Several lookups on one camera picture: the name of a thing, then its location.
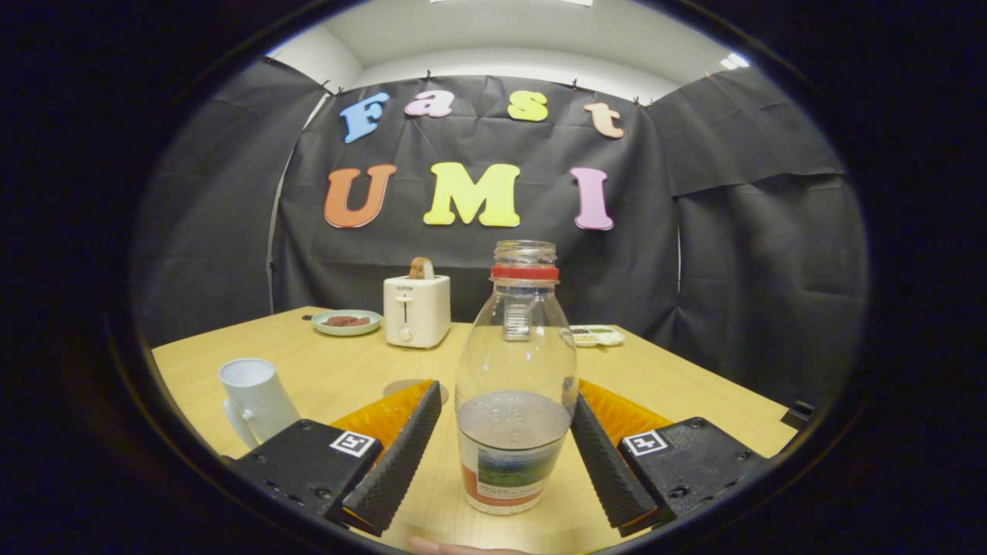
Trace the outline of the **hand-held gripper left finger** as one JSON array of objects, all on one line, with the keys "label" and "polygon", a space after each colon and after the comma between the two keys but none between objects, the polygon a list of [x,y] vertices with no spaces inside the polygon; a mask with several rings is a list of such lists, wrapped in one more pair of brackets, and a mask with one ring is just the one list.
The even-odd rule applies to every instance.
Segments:
[{"label": "hand-held gripper left finger", "polygon": [[330,425],[299,419],[228,467],[262,494],[318,523],[388,530],[442,410],[423,380]]}]

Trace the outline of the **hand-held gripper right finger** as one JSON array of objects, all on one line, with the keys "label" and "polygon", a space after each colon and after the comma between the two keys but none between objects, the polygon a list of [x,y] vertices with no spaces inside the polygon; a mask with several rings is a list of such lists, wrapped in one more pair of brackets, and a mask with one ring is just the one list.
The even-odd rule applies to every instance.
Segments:
[{"label": "hand-held gripper right finger", "polygon": [[703,417],[671,422],[588,380],[578,389],[572,436],[621,537],[706,508],[766,463]]}]

